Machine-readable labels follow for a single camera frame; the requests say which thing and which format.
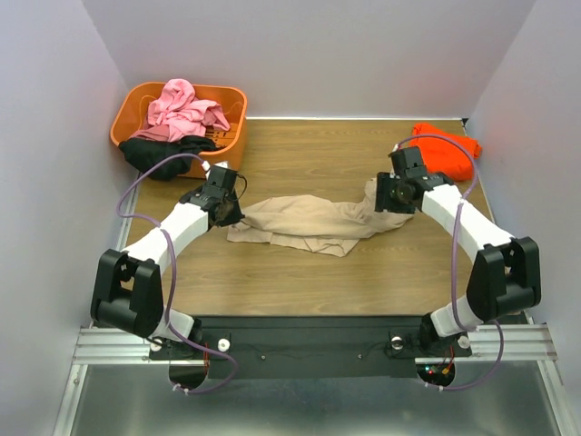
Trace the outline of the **beige t shirt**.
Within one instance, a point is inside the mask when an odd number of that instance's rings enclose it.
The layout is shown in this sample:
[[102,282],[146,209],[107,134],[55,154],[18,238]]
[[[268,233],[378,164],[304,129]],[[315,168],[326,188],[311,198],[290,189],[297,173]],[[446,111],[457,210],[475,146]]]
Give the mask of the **beige t shirt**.
[[358,203],[334,203],[310,194],[269,198],[246,207],[244,218],[229,227],[227,240],[344,257],[359,241],[397,230],[412,218],[377,212],[376,187],[375,179],[367,181]]

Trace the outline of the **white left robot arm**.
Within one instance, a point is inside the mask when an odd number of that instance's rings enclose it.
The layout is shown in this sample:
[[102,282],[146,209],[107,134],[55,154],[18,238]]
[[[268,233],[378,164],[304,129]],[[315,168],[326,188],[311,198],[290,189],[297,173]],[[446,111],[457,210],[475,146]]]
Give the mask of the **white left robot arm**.
[[210,229],[238,223],[242,217],[235,199],[194,195],[177,203],[136,243],[121,251],[107,250],[97,266],[92,319],[143,339],[170,340],[183,358],[207,352],[194,318],[172,308],[177,256]]

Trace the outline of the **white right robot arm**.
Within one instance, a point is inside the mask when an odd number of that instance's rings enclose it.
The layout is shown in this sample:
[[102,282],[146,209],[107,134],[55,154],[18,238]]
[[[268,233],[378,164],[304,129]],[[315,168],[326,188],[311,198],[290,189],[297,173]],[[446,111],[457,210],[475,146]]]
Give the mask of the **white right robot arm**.
[[450,338],[485,322],[539,305],[540,255],[530,237],[517,238],[491,222],[441,174],[402,178],[378,173],[375,210],[424,213],[453,238],[450,271],[457,270],[458,248],[472,263],[463,296],[422,317],[418,344],[423,352],[438,354]]

